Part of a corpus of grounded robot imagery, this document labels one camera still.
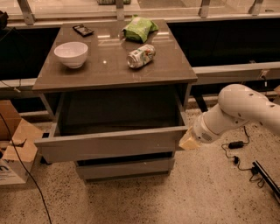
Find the table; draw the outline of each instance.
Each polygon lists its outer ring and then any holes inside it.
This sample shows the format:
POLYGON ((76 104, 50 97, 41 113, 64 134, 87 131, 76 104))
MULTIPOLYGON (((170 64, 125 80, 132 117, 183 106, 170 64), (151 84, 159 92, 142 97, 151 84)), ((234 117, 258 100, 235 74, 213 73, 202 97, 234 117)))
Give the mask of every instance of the table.
POLYGON ((84 180, 168 174, 178 141, 187 130, 188 85, 197 80, 164 20, 145 44, 156 48, 152 62, 128 67, 126 56, 143 44, 119 39, 127 21, 84 24, 81 37, 63 24, 33 86, 53 119, 48 138, 35 141, 48 163, 74 161, 84 180), (81 68, 60 64, 56 46, 88 45, 81 68))

